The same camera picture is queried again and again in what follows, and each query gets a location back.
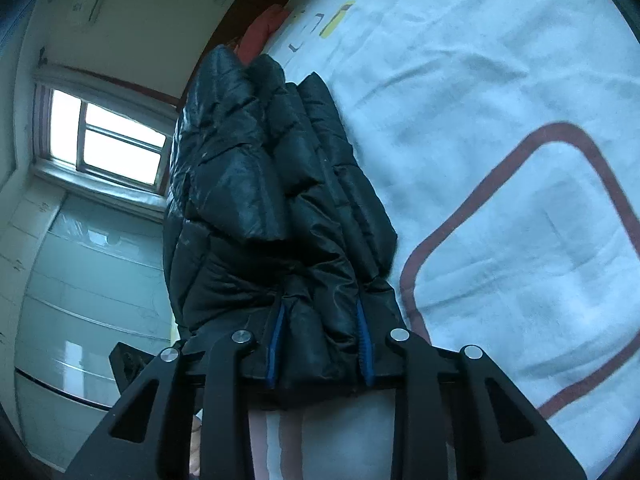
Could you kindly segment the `wooden framed window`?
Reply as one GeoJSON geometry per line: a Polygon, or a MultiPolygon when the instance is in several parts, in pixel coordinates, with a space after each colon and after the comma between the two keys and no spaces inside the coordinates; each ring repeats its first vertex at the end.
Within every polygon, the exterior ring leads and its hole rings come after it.
{"type": "Polygon", "coordinates": [[[174,121],[122,100],[37,84],[34,155],[66,176],[165,193],[174,121]]]}

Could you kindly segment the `black puffer down jacket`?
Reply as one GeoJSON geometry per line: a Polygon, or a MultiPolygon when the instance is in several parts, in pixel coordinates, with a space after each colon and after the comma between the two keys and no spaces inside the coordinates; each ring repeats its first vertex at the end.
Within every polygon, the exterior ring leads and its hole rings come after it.
{"type": "Polygon", "coordinates": [[[241,370],[265,403],[385,386],[403,368],[385,343],[402,323],[396,247],[320,76],[210,51],[172,144],[163,264],[181,336],[251,332],[241,370]]]}

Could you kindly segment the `white patterned bed sheet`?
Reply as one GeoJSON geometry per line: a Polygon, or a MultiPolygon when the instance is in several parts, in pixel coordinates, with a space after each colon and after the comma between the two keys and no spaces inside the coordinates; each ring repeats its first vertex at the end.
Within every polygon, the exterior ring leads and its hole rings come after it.
{"type": "Polygon", "coordinates": [[[292,0],[398,235],[402,316],[482,347],[588,478],[639,447],[639,0],[292,0]]]}

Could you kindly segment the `dark wooden headboard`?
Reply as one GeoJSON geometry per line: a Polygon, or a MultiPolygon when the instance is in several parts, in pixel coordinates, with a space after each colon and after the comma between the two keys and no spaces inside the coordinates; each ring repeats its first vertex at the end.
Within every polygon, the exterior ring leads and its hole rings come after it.
{"type": "Polygon", "coordinates": [[[179,99],[177,108],[183,107],[184,102],[186,102],[186,95],[188,94],[191,80],[196,75],[198,66],[200,66],[203,58],[205,58],[205,55],[210,50],[213,50],[218,44],[230,46],[235,40],[240,40],[250,27],[250,24],[252,24],[262,12],[267,10],[272,4],[284,6],[287,2],[288,0],[233,0],[196,61],[192,73],[186,82],[182,96],[179,99]]]}

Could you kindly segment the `white wardrobe with glass doors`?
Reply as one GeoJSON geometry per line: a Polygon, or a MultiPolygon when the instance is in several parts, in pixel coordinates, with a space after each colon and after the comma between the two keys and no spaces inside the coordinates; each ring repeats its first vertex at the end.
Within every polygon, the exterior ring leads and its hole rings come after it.
{"type": "Polygon", "coordinates": [[[119,398],[115,344],[168,345],[162,227],[40,179],[1,213],[1,404],[63,471],[119,398]]]}

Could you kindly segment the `red pillow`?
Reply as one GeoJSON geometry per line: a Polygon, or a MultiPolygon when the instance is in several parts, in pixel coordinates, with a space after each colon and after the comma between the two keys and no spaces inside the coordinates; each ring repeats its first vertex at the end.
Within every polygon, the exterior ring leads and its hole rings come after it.
{"type": "Polygon", "coordinates": [[[281,27],[290,11],[280,4],[273,4],[247,27],[234,53],[244,64],[250,64],[262,53],[270,37],[281,27]]]}

